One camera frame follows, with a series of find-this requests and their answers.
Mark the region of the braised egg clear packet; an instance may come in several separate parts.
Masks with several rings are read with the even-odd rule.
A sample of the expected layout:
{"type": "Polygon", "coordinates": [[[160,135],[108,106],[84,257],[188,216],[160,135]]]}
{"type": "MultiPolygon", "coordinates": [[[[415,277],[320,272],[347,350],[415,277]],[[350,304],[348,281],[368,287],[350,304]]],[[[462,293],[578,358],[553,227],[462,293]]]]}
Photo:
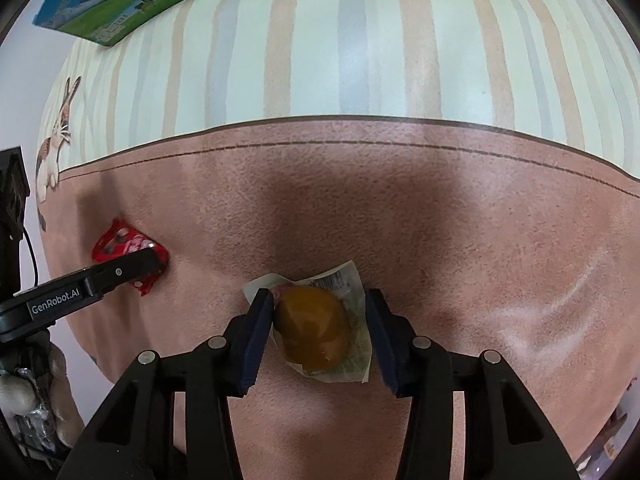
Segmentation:
{"type": "Polygon", "coordinates": [[[355,263],[299,281],[269,273],[242,291],[253,301],[262,288],[274,300],[271,339],[296,373],[326,384],[369,381],[372,344],[355,263]]]}

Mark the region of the small red snack packet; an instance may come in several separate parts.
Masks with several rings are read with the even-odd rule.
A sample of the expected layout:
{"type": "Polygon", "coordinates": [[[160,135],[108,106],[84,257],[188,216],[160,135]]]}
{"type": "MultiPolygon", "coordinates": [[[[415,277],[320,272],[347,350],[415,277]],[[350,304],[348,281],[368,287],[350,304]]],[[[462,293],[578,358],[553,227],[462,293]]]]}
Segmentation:
{"type": "Polygon", "coordinates": [[[110,227],[105,231],[96,244],[91,249],[91,259],[93,262],[102,263],[113,260],[117,257],[140,252],[140,250],[152,248],[157,256],[158,267],[155,270],[143,274],[141,278],[134,278],[130,284],[140,292],[141,296],[147,295],[160,276],[166,271],[169,263],[167,249],[158,244],[156,240],[147,237],[138,229],[130,226],[128,222],[121,218],[112,221],[110,227]]]}

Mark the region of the cat print bed blanket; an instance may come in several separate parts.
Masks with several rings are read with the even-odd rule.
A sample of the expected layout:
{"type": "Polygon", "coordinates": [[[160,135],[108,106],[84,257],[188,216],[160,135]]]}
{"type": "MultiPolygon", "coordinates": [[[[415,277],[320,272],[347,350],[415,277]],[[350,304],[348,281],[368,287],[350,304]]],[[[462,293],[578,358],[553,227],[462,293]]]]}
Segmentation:
{"type": "Polygon", "coordinates": [[[608,0],[186,0],[77,41],[37,145],[52,275],[117,218],[170,255],[70,317],[109,380],[344,262],[500,351],[572,460],[638,370],[639,32],[608,0]]]}

